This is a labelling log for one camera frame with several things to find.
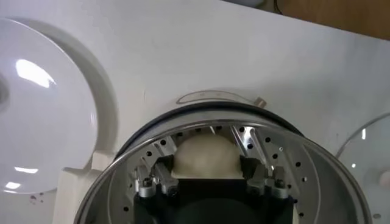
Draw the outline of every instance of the metal rim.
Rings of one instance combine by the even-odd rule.
[[[372,120],[370,120],[369,122],[367,122],[367,123],[365,123],[364,125],[362,125],[360,128],[358,128],[355,132],[353,132],[353,134],[352,135],[350,135],[350,137],[345,141],[345,143],[342,145],[342,147],[339,149],[339,151],[337,152],[337,154],[336,154],[336,157],[337,157],[337,159],[338,159],[338,161],[340,161],[340,163],[342,163],[341,161],[343,161],[343,159],[342,159],[342,156],[343,156],[343,153],[347,153],[348,152],[348,150],[347,150],[347,148],[349,148],[349,144],[351,144],[353,141],[354,141],[354,139],[357,137],[357,136],[359,136],[361,133],[362,133],[362,131],[364,130],[364,129],[368,129],[368,128],[370,128],[370,127],[373,127],[373,126],[375,126],[375,125],[378,125],[382,120],[385,120],[386,118],[388,118],[388,117],[390,117],[390,113],[385,113],[385,114],[382,114],[382,115],[380,115],[380,116],[378,116],[378,117],[376,117],[376,118],[374,118],[374,119],[372,119]],[[373,207],[373,202],[372,202],[372,200],[371,200],[371,208],[373,209],[373,210],[375,210],[374,208],[375,207]],[[375,216],[376,215],[378,215],[378,213],[375,213],[374,212],[374,214],[370,214],[370,218],[372,218],[372,219],[375,219]]]
[[[245,122],[237,122],[236,124],[237,125],[243,125]],[[193,127],[198,127],[198,126],[201,126],[202,123],[199,123],[199,124],[196,124],[196,125],[193,125]],[[261,124],[251,124],[251,123],[246,123],[244,125],[248,125],[248,126],[253,126],[253,127],[268,127],[266,125],[261,125]],[[162,133],[160,135],[157,135],[157,136],[154,136],[153,138],[150,138],[148,139],[147,141],[144,141],[143,143],[141,143],[140,145],[137,145],[135,146],[134,148],[126,151],[123,155],[121,155],[116,161],[113,162],[113,164],[111,164],[103,173],[102,175],[100,175],[98,177],[98,179],[93,183],[93,185],[91,186],[91,188],[89,189],[89,191],[87,192],[86,194],[86,197],[83,199],[83,201],[81,202],[80,204],[80,209],[78,210],[77,212],[77,215],[76,215],[76,219],[75,219],[75,223],[80,223],[80,221],[83,221],[85,220],[85,218],[87,217],[87,212],[84,212],[85,211],[85,208],[89,208],[89,206],[91,205],[91,202],[93,201],[93,198],[95,196],[95,194],[98,192],[99,188],[102,186],[102,184],[104,183],[104,181],[111,176],[111,174],[114,173],[114,171],[116,170],[117,167],[119,167],[121,164],[123,164],[124,162],[127,161],[127,158],[130,158],[130,156],[134,155],[136,152],[138,152],[139,150],[143,149],[143,147],[149,145],[150,143],[152,142],[155,142],[155,141],[158,141],[159,139],[163,138],[164,136],[166,135],[171,135],[175,132],[177,132],[177,129],[181,130],[181,129],[184,129],[184,128],[188,128],[188,125],[183,125],[182,127],[176,127],[176,128],[173,128],[171,130],[168,130],[166,131],[165,133]],[[307,140],[308,142],[314,144],[316,147],[319,147],[317,144]],[[328,159],[332,160],[332,156],[328,153],[328,152],[325,152],[325,150],[317,150],[317,153],[320,153],[321,155],[325,155]],[[357,192],[361,192],[360,191],[360,188],[358,187],[357,183],[354,181],[353,177],[350,176],[350,174],[348,172],[346,172],[345,170],[345,167],[338,161],[335,161],[335,159],[332,160],[333,163],[338,166],[338,168],[344,173],[344,176],[347,177],[347,179],[350,181],[352,187],[354,188],[354,190],[356,190]],[[359,197],[358,198],[358,201],[364,206],[366,205],[366,202],[365,202],[365,199],[364,198],[361,198]],[[370,217],[369,215],[369,210],[368,209],[364,209],[363,208],[363,215],[364,217]]]
[[[156,117],[155,119],[148,122],[146,125],[141,127],[138,131],[136,131],[121,147],[121,149],[118,151],[118,153],[115,156],[115,159],[119,158],[126,150],[129,148],[129,146],[135,142],[141,135],[143,135],[145,132],[148,131],[148,129],[154,127],[155,125],[158,125],[159,123],[171,119],[173,117],[177,117],[186,113],[190,113],[196,110],[236,110],[236,111],[243,111],[246,113],[252,113],[257,116],[265,117],[271,122],[274,122],[275,124],[299,135],[304,137],[304,135],[292,124],[290,124],[288,121],[284,120],[280,116],[269,112],[267,110],[264,110],[259,107],[247,105],[244,103],[238,103],[238,102],[202,102],[202,103],[195,103],[188,106],[176,108],[174,110],[171,110],[165,114],[160,115],[159,117]]]
[[[310,141],[309,142],[313,145],[316,145],[317,147],[315,147],[315,149],[318,149],[318,147],[321,149],[322,147],[320,145],[318,145],[317,143],[313,142],[313,141]],[[363,190],[360,188],[358,182],[356,181],[356,179],[352,176],[352,174],[347,170],[347,168],[340,162],[340,160],[338,159],[332,159],[334,156],[328,152],[327,150],[317,150],[316,151],[317,154],[319,155],[322,155],[324,158],[326,158],[328,161],[331,161],[332,162],[332,165],[336,166],[338,168],[338,170],[340,170],[342,172],[342,174],[347,178],[347,180],[349,181],[349,183],[351,183],[351,186],[353,187],[353,190],[357,192],[357,196],[358,196],[358,201],[359,203],[361,203],[363,205],[363,217],[365,220],[367,220],[367,223],[368,224],[371,224],[372,223],[372,219],[371,219],[371,212],[370,212],[370,209],[369,209],[369,205],[368,205],[368,202],[366,200],[366,198],[364,197],[364,193],[363,193]]]

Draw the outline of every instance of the screw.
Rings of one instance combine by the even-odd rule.
[[[153,177],[153,182],[154,182],[155,184],[159,184],[159,183],[160,183],[159,177]]]
[[[285,188],[285,182],[281,179],[277,179],[275,181],[275,187],[279,187],[279,188]]]
[[[145,178],[143,181],[143,186],[144,187],[150,187],[152,186],[153,180],[149,177]]]
[[[175,196],[177,193],[178,193],[178,190],[176,189],[176,187],[170,187],[170,188],[168,189],[168,196],[169,196],[169,197],[173,197],[173,196]]]

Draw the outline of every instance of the white table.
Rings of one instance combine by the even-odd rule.
[[[203,89],[261,96],[333,153],[390,109],[388,41],[260,10],[217,0],[0,0],[0,16],[61,42],[94,68],[91,80],[104,80],[116,109],[104,109],[104,93],[97,101],[118,125],[99,150],[118,150],[177,97]],[[54,195],[35,206],[15,196],[28,205],[19,223],[50,223]]]

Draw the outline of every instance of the metal bracket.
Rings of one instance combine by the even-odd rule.
[[[285,170],[281,166],[275,167],[272,177],[275,180],[274,185],[272,186],[272,196],[276,198],[288,198],[288,193],[285,184]]]
[[[168,196],[174,195],[177,192],[179,181],[171,176],[163,163],[157,163],[154,170],[155,177],[161,184],[161,191]]]
[[[266,178],[268,177],[268,170],[263,164],[258,164],[253,177],[247,180],[250,191],[255,191],[259,195],[264,194],[264,187],[266,185]]]
[[[156,184],[153,182],[147,167],[141,164],[135,168],[135,190],[142,198],[153,197],[156,194]]]

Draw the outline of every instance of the stainless steel drum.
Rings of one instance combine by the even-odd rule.
[[[132,223],[134,170],[201,133],[234,142],[242,156],[268,170],[283,167],[295,198],[295,223],[371,223],[365,198],[347,169],[282,118],[237,102],[202,102],[172,110],[145,125],[119,151],[82,201],[74,223]]]

